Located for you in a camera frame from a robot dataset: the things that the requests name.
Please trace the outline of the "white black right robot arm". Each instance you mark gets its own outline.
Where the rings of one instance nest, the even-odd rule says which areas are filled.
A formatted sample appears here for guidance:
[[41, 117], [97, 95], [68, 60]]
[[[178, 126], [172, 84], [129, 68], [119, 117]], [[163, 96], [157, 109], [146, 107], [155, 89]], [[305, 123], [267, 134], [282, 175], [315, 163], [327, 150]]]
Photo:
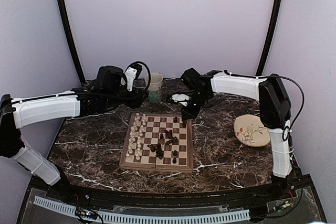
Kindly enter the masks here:
[[290, 174], [292, 162], [289, 140], [295, 120], [291, 118], [291, 101], [283, 84], [285, 77], [278, 74], [244, 76], [227, 70], [199, 74], [190, 68], [184, 71], [181, 80], [193, 92], [190, 98], [181, 102], [183, 121], [197, 118], [206, 101], [216, 93], [239, 95], [258, 101], [261, 122], [270, 134], [273, 175], [286, 178]]

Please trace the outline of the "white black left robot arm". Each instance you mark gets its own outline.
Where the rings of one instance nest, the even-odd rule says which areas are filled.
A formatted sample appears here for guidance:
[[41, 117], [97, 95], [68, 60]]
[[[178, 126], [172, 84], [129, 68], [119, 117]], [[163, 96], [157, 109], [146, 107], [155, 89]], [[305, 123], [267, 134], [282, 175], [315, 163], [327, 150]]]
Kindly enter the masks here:
[[25, 126], [59, 118], [80, 118], [104, 114], [120, 105], [139, 108], [147, 98], [146, 90], [133, 88], [116, 92], [94, 92], [88, 88], [77, 88], [63, 93], [33, 98], [1, 98], [1, 156], [12, 158], [32, 174], [53, 186], [54, 193], [63, 201], [74, 197], [61, 169], [46, 160], [22, 137]]

